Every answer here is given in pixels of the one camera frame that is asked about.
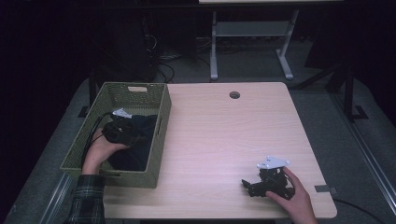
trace floor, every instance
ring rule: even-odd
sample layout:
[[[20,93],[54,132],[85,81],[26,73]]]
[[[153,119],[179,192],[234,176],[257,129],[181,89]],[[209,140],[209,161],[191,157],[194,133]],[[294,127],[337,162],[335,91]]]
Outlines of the floor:
[[[231,44],[224,44],[226,47],[219,49],[219,79],[212,82],[276,81],[292,87],[320,72],[318,69],[304,67],[312,43],[293,41],[290,43],[287,59],[294,79],[286,80],[275,53],[282,41],[281,38],[235,39]],[[168,56],[175,55],[170,49],[165,53]],[[166,62],[167,66],[160,65],[159,68],[166,79],[159,73],[154,81],[211,81],[207,63],[209,52],[203,50],[198,56],[195,60],[179,58]],[[325,91],[328,79],[325,77],[300,91],[290,91],[323,176],[332,188],[332,196],[339,200],[335,202],[337,217],[321,219],[319,223],[380,223],[348,203],[368,211],[383,223],[396,223],[396,211],[390,206],[392,198],[386,197],[387,189],[378,184],[384,181],[384,178],[378,179],[378,174],[375,174],[375,169],[372,168],[372,161],[367,160],[365,156],[367,150],[369,154],[374,155],[376,164],[382,170],[380,175],[389,182],[390,194],[394,199],[396,129],[375,104],[368,89],[357,80],[354,105],[360,105],[368,119],[350,122],[339,106],[343,101],[343,91],[337,94]],[[78,114],[83,106],[89,104],[88,93],[86,80],[81,83],[70,102],[5,223],[62,223],[67,217],[76,183],[67,178],[59,167],[83,122],[83,118],[78,118]],[[114,219],[107,221],[120,224],[137,222]],[[276,223],[290,221],[284,219],[277,220]]]

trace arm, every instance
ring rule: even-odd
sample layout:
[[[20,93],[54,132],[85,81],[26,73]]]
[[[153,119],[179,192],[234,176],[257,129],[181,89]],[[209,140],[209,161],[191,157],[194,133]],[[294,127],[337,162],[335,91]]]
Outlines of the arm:
[[[109,143],[101,130],[93,136],[96,139],[88,150],[81,176],[78,178],[76,192],[70,209],[69,218],[64,224],[105,223],[103,191],[105,178],[99,175],[100,166],[114,152],[125,149],[122,144]]]
[[[317,224],[311,199],[300,179],[288,168],[283,170],[295,188],[294,196],[288,201],[271,191],[267,191],[265,195],[285,209],[295,224]]]

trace gray carpet floor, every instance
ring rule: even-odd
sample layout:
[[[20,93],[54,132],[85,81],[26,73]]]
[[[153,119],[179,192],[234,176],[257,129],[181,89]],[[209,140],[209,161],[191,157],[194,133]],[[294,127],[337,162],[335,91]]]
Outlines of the gray carpet floor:
[[[295,78],[292,81],[286,80],[275,54],[275,49],[279,48],[281,43],[281,39],[252,41],[248,43],[248,48],[233,54],[222,54],[220,51],[217,82],[281,81],[293,86],[320,71],[304,67],[311,43],[291,42],[287,58]],[[200,60],[182,58],[166,63],[175,70],[174,83],[209,82],[209,66],[204,62],[209,62],[209,53],[205,52],[199,56]],[[160,68],[168,77],[172,75],[168,67]],[[336,190],[333,197],[356,204],[380,217],[385,223],[396,223],[395,214],[363,159],[359,144],[348,129],[349,124],[334,102],[334,98],[342,99],[342,93],[327,93],[324,90],[327,80],[325,77],[303,91],[290,91],[290,95],[324,178],[327,184]],[[157,76],[155,81],[162,82],[163,77]],[[359,82],[355,87],[354,104],[361,105],[369,119],[356,120],[354,125],[359,129],[391,184],[396,186],[396,129],[375,104],[367,88]],[[40,223],[42,220],[47,205],[51,202],[52,192],[63,176],[59,167],[83,122],[83,119],[78,118],[78,114],[81,108],[89,103],[88,93],[88,82],[84,81],[10,211],[7,224]],[[70,183],[62,205],[58,210],[52,211],[53,219],[49,223],[62,223],[67,217],[75,185],[73,181]],[[338,210],[337,217],[320,220],[319,223],[378,223],[349,205],[335,204]],[[136,222],[114,219],[107,221],[120,224]],[[290,221],[277,220],[276,223]]]

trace basket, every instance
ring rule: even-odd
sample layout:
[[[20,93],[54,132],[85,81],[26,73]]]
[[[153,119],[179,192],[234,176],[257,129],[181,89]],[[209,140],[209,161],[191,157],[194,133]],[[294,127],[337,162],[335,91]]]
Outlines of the basket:
[[[99,91],[92,108],[70,147],[61,170],[78,179],[81,174],[81,157],[87,138],[96,119],[106,112],[123,108],[133,115],[157,115],[145,171],[115,170],[107,161],[101,167],[106,185],[154,189],[157,187],[163,156],[163,143],[171,110],[171,98],[166,84],[106,82]],[[108,122],[102,120],[99,127]]]

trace sleeve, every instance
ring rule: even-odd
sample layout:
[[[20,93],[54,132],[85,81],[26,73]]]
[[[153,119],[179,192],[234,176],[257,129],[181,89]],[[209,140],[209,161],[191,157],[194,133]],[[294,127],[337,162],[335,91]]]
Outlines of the sleeve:
[[[64,224],[105,223],[104,188],[104,177],[99,175],[81,175],[78,178],[69,217]]]

